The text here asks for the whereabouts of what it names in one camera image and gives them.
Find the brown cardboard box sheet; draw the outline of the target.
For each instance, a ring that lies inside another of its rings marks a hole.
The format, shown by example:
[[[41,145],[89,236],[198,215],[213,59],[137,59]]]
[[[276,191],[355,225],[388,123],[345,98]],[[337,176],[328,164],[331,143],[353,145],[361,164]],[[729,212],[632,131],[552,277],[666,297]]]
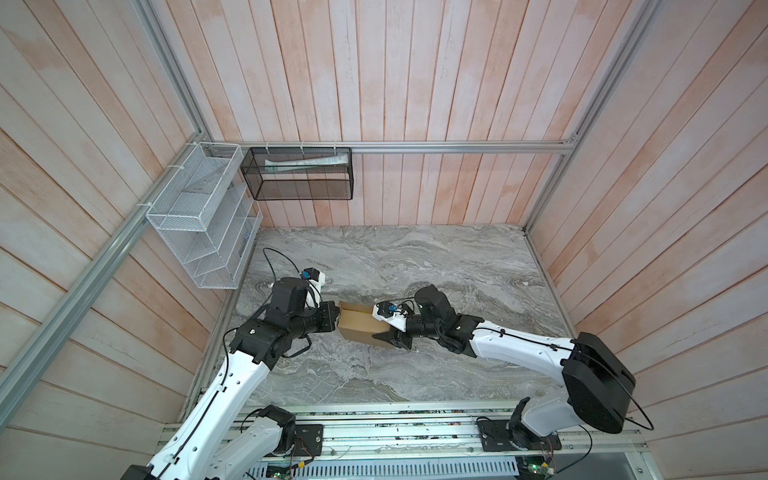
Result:
[[[372,306],[341,302],[339,307],[341,313],[338,330],[343,338],[361,344],[393,348],[387,342],[374,337],[375,334],[388,332],[390,325],[373,317]]]

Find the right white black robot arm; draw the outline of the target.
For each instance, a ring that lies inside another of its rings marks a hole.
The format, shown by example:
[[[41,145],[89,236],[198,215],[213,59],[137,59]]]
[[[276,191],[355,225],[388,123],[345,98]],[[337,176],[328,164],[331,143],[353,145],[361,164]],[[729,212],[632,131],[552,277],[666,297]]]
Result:
[[[373,317],[388,324],[377,339],[410,349],[416,337],[436,341],[448,351],[504,361],[544,374],[559,390],[515,407],[506,429],[520,449],[564,428],[590,426],[608,434],[623,430],[636,380],[596,335],[555,338],[504,328],[481,317],[455,311],[435,286],[413,296],[383,300]]]

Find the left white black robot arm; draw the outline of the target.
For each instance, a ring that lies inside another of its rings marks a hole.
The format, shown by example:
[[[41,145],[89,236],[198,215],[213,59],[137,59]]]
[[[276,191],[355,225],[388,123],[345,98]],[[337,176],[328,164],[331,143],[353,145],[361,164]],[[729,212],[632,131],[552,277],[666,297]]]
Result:
[[[295,416],[274,405],[259,409],[231,442],[224,438],[294,340],[335,330],[340,310],[321,300],[325,282],[314,268],[276,281],[268,301],[237,328],[224,364],[189,417],[147,465],[130,466],[124,478],[240,478],[263,457],[292,452]]]

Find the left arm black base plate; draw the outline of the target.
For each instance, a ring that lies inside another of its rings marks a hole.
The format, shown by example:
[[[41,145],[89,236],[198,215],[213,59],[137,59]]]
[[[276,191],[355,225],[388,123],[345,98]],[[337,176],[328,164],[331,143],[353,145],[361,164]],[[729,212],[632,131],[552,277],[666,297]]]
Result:
[[[320,456],[324,438],[322,424],[289,424],[279,438],[277,448],[272,452],[276,456],[305,455]]]

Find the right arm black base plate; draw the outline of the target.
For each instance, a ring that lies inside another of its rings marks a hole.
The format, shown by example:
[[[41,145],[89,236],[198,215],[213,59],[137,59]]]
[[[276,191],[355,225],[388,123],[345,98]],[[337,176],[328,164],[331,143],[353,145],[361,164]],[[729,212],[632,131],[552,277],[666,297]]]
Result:
[[[551,452],[562,449],[557,434],[538,437],[524,426],[513,426],[511,420],[493,420],[486,416],[477,417],[482,448],[485,452],[542,451]]]

